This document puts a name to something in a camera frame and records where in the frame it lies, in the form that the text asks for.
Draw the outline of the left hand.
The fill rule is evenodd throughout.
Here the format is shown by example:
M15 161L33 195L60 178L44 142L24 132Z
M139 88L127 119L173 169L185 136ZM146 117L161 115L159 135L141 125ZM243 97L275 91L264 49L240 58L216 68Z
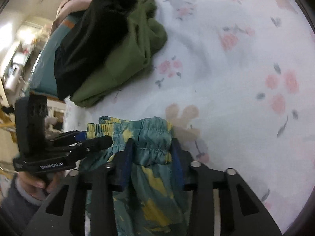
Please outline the left hand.
M48 185L42 179L25 171L18 174L18 179L27 194L36 200L42 201L60 184L64 176L65 172L63 171L54 173L52 181Z

